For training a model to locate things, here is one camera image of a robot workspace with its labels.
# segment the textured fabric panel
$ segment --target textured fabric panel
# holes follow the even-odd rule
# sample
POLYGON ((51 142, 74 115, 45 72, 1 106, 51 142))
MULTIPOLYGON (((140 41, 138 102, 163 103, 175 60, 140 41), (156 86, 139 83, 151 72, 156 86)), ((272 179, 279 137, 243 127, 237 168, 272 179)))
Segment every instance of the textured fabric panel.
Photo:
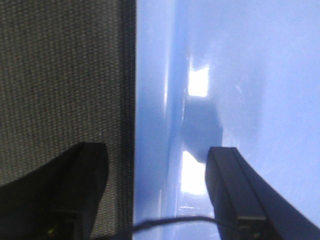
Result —
POLYGON ((0 1, 0 185, 77 142, 110 174, 92 236, 132 223, 135 1, 0 1))

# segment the blue glossy surface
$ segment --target blue glossy surface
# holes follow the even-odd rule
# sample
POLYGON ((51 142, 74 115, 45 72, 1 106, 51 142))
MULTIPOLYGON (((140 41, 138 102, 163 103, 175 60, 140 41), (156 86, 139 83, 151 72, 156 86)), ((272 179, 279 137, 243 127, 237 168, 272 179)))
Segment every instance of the blue glossy surface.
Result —
MULTIPOLYGON (((210 146, 237 147, 320 226, 319 1, 137 1, 134 222, 213 216, 210 146)), ((178 224, 137 240, 218 240, 178 224)))

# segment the black cable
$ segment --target black cable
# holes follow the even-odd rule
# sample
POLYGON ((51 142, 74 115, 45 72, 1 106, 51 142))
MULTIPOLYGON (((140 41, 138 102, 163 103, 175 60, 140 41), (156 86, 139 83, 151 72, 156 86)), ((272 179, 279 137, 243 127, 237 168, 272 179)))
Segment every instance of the black cable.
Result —
POLYGON ((102 237, 95 238, 94 240, 130 240, 132 237, 132 234, 140 231, 148 230, 153 227, 158 227, 158 226, 163 226, 168 224, 175 224, 175 223, 183 223, 183 222, 196 222, 196 221, 204 221, 208 223, 217 224, 218 226, 226 228, 236 234, 239 234, 239 235, 242 234, 242 232, 239 229, 232 226, 231 224, 215 218, 211 218, 207 216, 178 216, 178 217, 162 218, 157 220, 146 220, 114 236, 102 236, 102 237))

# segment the gray carpet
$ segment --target gray carpet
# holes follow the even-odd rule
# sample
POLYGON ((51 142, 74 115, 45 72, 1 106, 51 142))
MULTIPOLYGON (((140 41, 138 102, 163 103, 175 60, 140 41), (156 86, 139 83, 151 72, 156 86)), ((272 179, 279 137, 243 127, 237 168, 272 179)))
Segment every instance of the gray carpet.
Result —
POLYGON ((110 174, 93 237, 132 224, 135 1, 0 1, 0 185, 78 142, 110 174))

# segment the black plastic object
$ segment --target black plastic object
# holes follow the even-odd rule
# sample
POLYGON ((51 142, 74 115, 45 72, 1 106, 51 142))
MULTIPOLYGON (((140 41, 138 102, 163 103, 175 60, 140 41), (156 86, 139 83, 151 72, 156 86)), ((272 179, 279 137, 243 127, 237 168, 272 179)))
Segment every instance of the black plastic object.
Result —
POLYGON ((215 217, 246 232, 219 227, 222 240, 320 240, 320 229, 268 185, 234 147, 211 147, 205 180, 215 217))
POLYGON ((0 187, 0 239, 88 240, 108 179, 103 143, 78 143, 0 187))

